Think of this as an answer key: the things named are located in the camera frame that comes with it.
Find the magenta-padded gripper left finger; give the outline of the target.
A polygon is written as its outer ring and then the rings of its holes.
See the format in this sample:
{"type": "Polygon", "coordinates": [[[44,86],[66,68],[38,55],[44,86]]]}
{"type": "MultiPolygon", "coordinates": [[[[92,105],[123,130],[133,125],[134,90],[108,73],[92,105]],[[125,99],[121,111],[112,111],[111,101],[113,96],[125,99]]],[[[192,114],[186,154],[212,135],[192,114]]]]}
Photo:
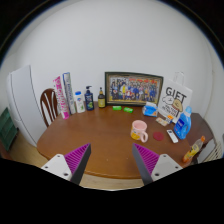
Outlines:
{"type": "Polygon", "coordinates": [[[90,155],[91,144],[87,143],[66,155],[56,154],[42,169],[79,185],[90,155]]]}

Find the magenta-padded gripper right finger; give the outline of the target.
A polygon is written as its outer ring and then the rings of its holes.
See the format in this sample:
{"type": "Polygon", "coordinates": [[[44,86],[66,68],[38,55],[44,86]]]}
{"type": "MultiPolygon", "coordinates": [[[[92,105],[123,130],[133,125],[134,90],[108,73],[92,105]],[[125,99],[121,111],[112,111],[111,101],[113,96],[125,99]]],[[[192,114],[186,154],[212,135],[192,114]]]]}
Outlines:
{"type": "Polygon", "coordinates": [[[144,185],[182,169],[168,154],[158,155],[136,143],[132,145],[132,154],[144,185]]]}

